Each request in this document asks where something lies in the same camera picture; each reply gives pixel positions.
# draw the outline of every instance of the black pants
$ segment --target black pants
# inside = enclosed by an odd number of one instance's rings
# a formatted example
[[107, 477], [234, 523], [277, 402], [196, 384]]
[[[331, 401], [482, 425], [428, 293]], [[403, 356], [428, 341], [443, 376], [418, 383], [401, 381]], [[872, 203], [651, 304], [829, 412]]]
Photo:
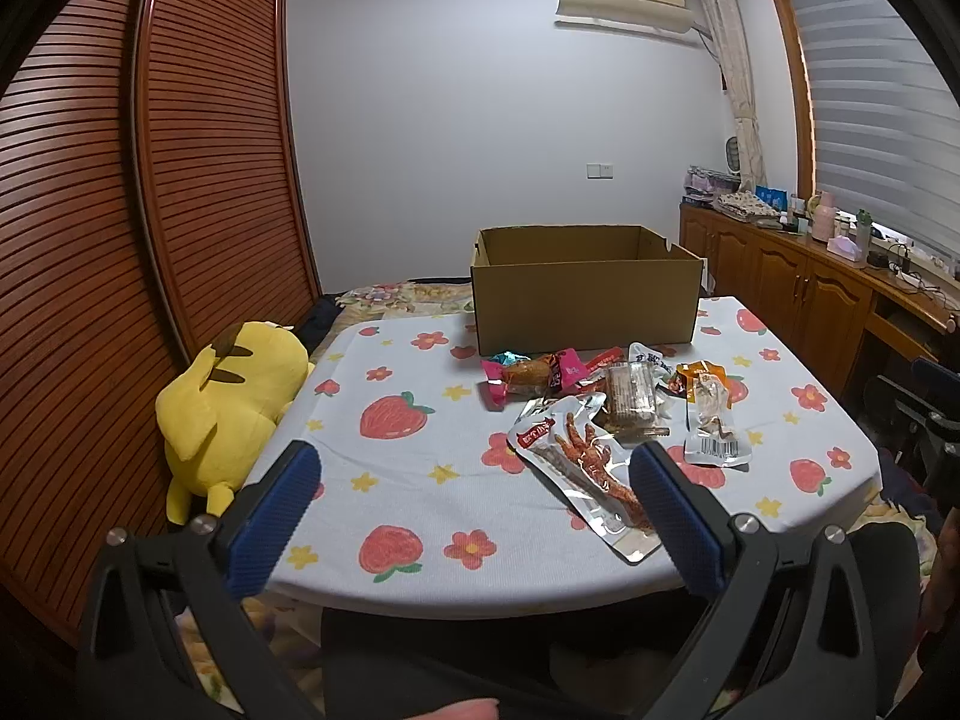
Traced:
[[[920, 608], [913, 533], [898, 523], [851, 534], [870, 608], [877, 707], [893, 702]], [[430, 621], [323, 612], [323, 692], [331, 720], [412, 717], [470, 698], [500, 699], [501, 720], [614, 720], [572, 702], [554, 685], [549, 649], [598, 659], [627, 649], [675, 654], [706, 610], [685, 590], [576, 613], [505, 620]]]

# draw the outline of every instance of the white tablecloth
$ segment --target white tablecloth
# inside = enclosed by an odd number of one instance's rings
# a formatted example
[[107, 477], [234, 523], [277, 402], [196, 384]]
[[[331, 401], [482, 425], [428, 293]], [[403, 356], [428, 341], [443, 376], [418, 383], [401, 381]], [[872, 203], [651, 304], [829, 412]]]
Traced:
[[[734, 298], [701, 301], [693, 343], [741, 377], [733, 417], [748, 471], [683, 465], [731, 514], [773, 531], [853, 523], [880, 489], [875, 448]], [[680, 584], [664, 549], [628, 565], [506, 447], [522, 402], [488, 410], [473, 314], [384, 319], [328, 349], [251, 473], [312, 442], [323, 485], [269, 589], [370, 613], [482, 618], [574, 610]], [[683, 402], [662, 440], [682, 461]]]

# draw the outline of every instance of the window blind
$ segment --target window blind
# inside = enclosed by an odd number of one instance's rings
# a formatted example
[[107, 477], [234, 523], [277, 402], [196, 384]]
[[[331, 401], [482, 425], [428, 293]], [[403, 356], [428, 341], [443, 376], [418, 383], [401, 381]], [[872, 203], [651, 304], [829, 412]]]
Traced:
[[808, 72], [816, 186], [960, 254], [960, 107], [886, 0], [790, 0]]

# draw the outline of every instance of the metal bolt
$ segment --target metal bolt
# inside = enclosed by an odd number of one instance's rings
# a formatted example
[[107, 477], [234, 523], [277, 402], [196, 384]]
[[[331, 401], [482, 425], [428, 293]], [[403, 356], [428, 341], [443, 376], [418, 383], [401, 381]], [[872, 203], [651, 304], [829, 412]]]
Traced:
[[118, 547], [126, 540], [127, 531], [123, 528], [110, 528], [109, 531], [107, 531], [107, 544], [112, 547]]
[[741, 533], [756, 533], [760, 529], [760, 521], [752, 514], [738, 514], [733, 517], [733, 527]]
[[190, 530], [197, 536], [207, 536], [217, 529], [217, 518], [213, 514], [197, 514], [190, 520]]
[[847, 534], [843, 532], [843, 528], [838, 525], [827, 525], [824, 528], [824, 536], [832, 544], [842, 544], [847, 540]]

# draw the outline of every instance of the human hand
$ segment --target human hand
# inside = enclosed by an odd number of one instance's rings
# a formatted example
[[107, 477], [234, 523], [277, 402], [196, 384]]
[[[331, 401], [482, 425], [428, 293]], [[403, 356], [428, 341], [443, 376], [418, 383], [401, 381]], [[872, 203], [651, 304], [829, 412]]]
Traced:
[[474, 698], [450, 704], [436, 712], [411, 717], [410, 720], [497, 720], [500, 717], [496, 710], [498, 703], [496, 698]]
[[937, 557], [920, 604], [920, 624], [930, 632], [944, 626], [944, 618], [960, 589], [960, 509], [951, 509], [937, 539]]

